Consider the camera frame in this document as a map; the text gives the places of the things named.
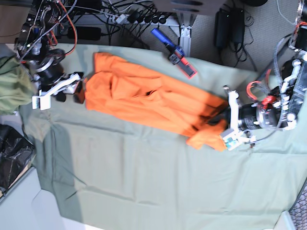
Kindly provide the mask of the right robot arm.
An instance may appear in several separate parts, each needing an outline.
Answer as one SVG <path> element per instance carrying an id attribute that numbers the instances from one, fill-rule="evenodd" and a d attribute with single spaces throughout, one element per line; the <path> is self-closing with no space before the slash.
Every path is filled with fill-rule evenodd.
<path id="1" fill-rule="evenodd" d="M 69 17 L 76 5 L 76 1 L 71 6 L 66 6 L 61 0 L 35 1 L 15 41 L 17 57 L 29 69 L 37 87 L 37 92 L 32 96 L 33 109 L 49 109 L 52 97 L 64 102 L 67 95 L 72 95 L 75 103 L 83 104 L 85 101 L 84 73 L 68 74 L 61 65 L 75 49 L 64 51 L 56 48 L 55 30 L 65 21 L 72 27 L 74 43 L 78 41 L 76 27 Z"/>

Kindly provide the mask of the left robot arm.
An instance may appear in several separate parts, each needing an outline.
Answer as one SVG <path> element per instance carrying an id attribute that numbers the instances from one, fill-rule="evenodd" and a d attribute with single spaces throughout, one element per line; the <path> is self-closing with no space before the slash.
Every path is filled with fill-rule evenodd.
<path id="1" fill-rule="evenodd" d="M 214 117 L 216 125 L 226 121 L 220 134 L 226 148 L 232 150 L 241 144 L 254 146 L 258 139 L 251 133 L 256 129 L 270 129 L 272 136 L 278 130 L 292 130 L 297 125 L 298 114 L 307 93 L 307 2 L 299 1 L 292 34 L 284 36 L 275 46 L 272 68 L 277 86 L 270 89 L 268 82 L 250 82 L 246 87 L 250 104 L 241 104 L 239 94 L 228 86 L 229 106 Z"/>

